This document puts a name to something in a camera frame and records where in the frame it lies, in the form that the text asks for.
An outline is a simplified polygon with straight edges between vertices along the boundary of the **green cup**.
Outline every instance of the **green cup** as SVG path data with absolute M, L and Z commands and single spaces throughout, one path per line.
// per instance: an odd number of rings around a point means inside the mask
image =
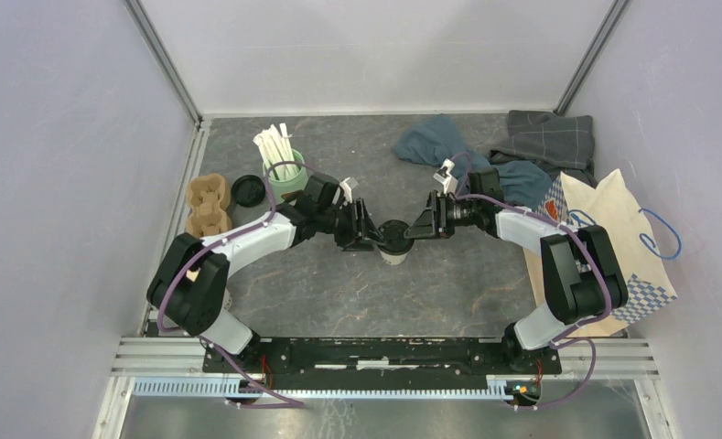
M 297 150 L 293 149 L 293 158 L 298 163 L 304 163 L 304 157 Z M 266 165 L 261 164 L 264 170 L 264 177 L 266 176 Z M 285 165 L 278 166 L 269 174 L 269 184 L 272 185 L 272 192 L 275 193 L 275 202 L 277 204 L 282 203 L 285 198 L 293 192 L 303 190 L 307 186 L 307 169 L 303 166 L 298 167 L 298 173 L 295 177 L 289 178 L 288 180 L 277 180 L 275 179 L 275 172 L 281 173 L 285 170 Z

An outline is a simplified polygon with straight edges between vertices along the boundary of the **cup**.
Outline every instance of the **cup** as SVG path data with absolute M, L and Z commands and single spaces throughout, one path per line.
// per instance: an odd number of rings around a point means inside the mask
M 295 149 L 291 151 L 293 151 L 293 158 L 297 162 L 304 163 L 304 157 L 301 155 L 301 153 L 299 153 Z M 262 164 L 262 168 L 264 170 L 265 176 L 266 165 Z M 307 175 L 307 169 L 303 166 L 298 167 L 298 173 L 295 177 L 291 177 L 288 180 L 275 179 L 275 172 L 282 174 L 283 171 L 285 171 L 285 165 L 276 167 L 269 174 L 269 184 L 272 185 L 272 192 L 275 194 L 275 202 L 277 204 L 282 203 L 285 198 L 287 198 L 287 196 L 292 194 L 293 192 L 303 190 L 304 187 L 307 186 L 307 180 L 309 180 L 309 176 Z
M 399 219 L 390 219 L 380 226 L 380 233 L 387 243 L 383 246 L 378 245 L 377 248 L 380 250 L 380 255 L 385 262 L 398 265 L 406 259 L 406 255 L 412 250 L 415 240 L 404 237 L 406 229 L 409 229 L 409 224 Z

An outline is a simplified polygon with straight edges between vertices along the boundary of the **black lid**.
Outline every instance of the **black lid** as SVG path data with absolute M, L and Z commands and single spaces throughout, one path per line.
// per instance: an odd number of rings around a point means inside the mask
M 379 231 L 387 241 L 387 245 L 380 245 L 378 246 L 379 249 L 394 256 L 405 254 L 412 250 L 412 246 L 415 245 L 415 240 L 404 237 L 406 229 L 409 229 L 409 224 L 400 219 L 385 221 L 380 226 Z
M 248 175 L 237 178 L 232 186 L 232 197 L 237 204 L 251 208 L 261 204 L 266 197 L 266 187 L 260 177 Z

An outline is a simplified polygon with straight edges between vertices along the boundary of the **gray floor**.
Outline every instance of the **gray floor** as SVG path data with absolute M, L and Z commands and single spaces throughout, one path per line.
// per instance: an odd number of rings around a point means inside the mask
M 217 119 L 201 174 L 230 183 L 261 173 L 253 137 L 285 122 L 291 143 L 307 163 L 343 179 L 355 177 L 377 225 L 412 222 L 435 188 L 434 169 L 398 160 L 395 141 L 428 116 L 330 116 Z M 470 147 L 487 152 L 507 136 L 501 114 L 453 117 Z M 230 207 L 234 226 L 261 216 L 267 206 Z M 533 310 L 533 293 L 520 248 L 479 230 L 450 240 L 419 241 L 399 266 L 376 252 L 341 252 L 329 236 L 269 255 L 228 283 L 232 311 L 262 336 L 381 337 L 499 336 Z
M 571 382 L 544 385 L 558 398 Z M 572 401 L 514 413 L 496 401 L 307 400 L 303 410 L 237 410 L 213 398 L 134 397 L 122 438 L 649 438 L 632 381 L 590 382 Z

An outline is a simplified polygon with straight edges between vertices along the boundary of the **blue rope handle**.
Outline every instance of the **blue rope handle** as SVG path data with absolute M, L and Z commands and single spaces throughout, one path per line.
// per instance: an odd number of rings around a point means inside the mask
M 576 215 L 577 213 L 578 213 L 579 215 L 584 215 L 588 220 L 592 221 L 592 224 L 590 224 L 590 223 L 584 221 L 583 219 L 579 218 L 579 217 Z M 598 222 L 595 221 L 592 217 L 590 217 L 589 214 L 586 213 L 586 212 L 585 212 L 584 210 L 582 210 L 582 209 L 570 209 L 570 210 L 568 211 L 568 216 L 571 217 L 571 218 L 573 218 L 574 220 L 576 220 L 578 227 L 583 227 L 583 226 L 597 226 L 597 225 L 598 225 Z
M 668 228 L 668 230 L 671 231 L 671 233 L 672 233 L 672 234 L 675 236 L 675 238 L 676 238 L 676 242 L 678 243 L 678 249 L 676 249 L 676 253 L 674 253 L 673 256 L 662 256 L 658 251 L 655 250 L 655 249 L 657 248 L 657 243 L 654 242 L 654 240 L 652 239 L 652 237 L 649 236 L 649 235 L 647 235 L 646 233 L 641 233 L 640 235 L 638 235 L 638 237 L 641 239 L 641 242 L 643 242 L 643 245 L 645 245 L 646 248 L 649 249 L 649 252 L 654 253 L 654 254 L 655 254 L 658 258 L 660 258 L 660 259 L 665 259 L 666 261 L 672 261 L 673 259 L 677 258 L 678 255 L 681 254 L 681 248 L 682 248 L 681 237 L 678 236 L 678 232 L 675 231 L 675 229 L 673 228 L 673 226 L 671 226 L 670 224 L 668 224 L 667 221 L 665 221 L 664 219 L 662 219 L 662 217 L 660 217 L 659 215 L 657 215 L 657 213 L 654 212 L 653 210 L 650 210 L 650 209 L 647 209 L 647 208 L 640 208 L 640 209 L 638 209 L 638 213 L 642 213 L 642 212 L 651 213 L 656 219 L 658 219 L 662 224 L 664 224 L 665 227 Z

